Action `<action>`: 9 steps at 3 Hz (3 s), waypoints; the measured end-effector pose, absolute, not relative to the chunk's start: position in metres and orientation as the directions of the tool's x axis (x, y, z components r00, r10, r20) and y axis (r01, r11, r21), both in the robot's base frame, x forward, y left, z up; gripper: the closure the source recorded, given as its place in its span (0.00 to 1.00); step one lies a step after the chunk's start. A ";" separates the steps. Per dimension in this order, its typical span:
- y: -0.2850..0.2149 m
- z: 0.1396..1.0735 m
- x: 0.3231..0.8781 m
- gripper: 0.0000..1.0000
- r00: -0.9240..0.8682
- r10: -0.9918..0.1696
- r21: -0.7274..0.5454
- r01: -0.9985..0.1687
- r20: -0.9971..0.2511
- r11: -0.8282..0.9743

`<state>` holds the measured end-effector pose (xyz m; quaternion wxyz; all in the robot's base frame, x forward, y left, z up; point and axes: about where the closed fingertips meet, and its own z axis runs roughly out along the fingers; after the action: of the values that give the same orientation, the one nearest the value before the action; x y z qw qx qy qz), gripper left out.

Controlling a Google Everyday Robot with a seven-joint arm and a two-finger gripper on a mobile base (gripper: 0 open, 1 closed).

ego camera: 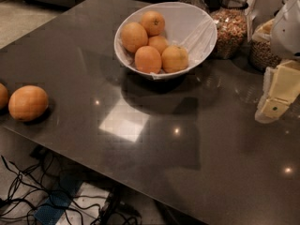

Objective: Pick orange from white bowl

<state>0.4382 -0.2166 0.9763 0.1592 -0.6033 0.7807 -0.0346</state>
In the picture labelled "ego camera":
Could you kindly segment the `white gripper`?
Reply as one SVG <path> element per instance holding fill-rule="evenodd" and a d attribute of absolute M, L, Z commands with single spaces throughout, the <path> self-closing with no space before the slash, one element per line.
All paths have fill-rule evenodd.
<path fill-rule="evenodd" d="M 277 13 L 270 34 L 273 54 L 300 59 L 300 0 L 288 0 Z M 284 60 L 268 67 L 263 76 L 262 97 L 255 112 L 257 122 L 277 121 L 300 95 L 300 63 Z"/>

